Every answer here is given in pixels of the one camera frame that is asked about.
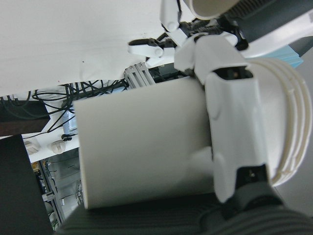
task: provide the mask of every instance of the black fabric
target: black fabric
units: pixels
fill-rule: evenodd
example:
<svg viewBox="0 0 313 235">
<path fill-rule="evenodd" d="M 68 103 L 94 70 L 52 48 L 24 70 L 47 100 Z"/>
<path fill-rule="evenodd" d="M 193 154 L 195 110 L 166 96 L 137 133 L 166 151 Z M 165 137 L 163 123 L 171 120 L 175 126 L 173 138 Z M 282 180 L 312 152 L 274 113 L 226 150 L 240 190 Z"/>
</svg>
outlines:
<svg viewBox="0 0 313 235">
<path fill-rule="evenodd" d="M 260 207 L 232 219 L 212 224 L 206 217 L 204 235 L 313 235 L 313 220 L 282 206 Z"/>
<path fill-rule="evenodd" d="M 227 221 L 213 194 L 86 210 L 79 206 L 56 235 L 313 235 L 313 221 L 282 206 Z"/>
<path fill-rule="evenodd" d="M 201 232 L 201 216 L 219 208 L 206 194 L 132 205 L 85 210 L 77 208 L 58 235 L 186 235 Z"/>
</svg>

